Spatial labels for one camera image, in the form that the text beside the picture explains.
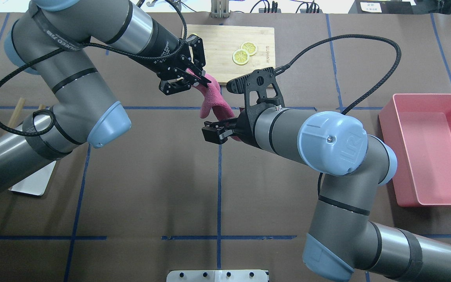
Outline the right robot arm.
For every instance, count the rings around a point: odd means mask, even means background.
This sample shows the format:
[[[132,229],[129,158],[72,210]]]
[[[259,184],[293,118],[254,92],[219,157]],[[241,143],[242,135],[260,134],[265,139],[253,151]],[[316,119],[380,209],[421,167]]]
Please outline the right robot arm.
[[[242,142],[304,164],[325,177],[302,259],[311,271],[347,282],[360,269],[398,282],[451,282],[451,245],[369,220],[377,189],[395,175],[394,151],[352,116],[270,107],[205,122],[206,141]]]

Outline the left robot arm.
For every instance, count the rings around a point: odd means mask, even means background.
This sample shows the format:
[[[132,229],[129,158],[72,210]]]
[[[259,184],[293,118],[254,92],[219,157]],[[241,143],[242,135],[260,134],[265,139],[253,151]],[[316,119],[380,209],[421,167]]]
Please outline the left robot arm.
[[[0,193],[83,143],[100,148],[131,121],[85,52],[97,48],[125,55],[154,72],[172,95],[207,87],[204,49],[197,36],[178,38],[129,0],[31,0],[14,23],[5,51],[18,69],[43,78],[58,102],[27,116],[16,128],[0,121]]]

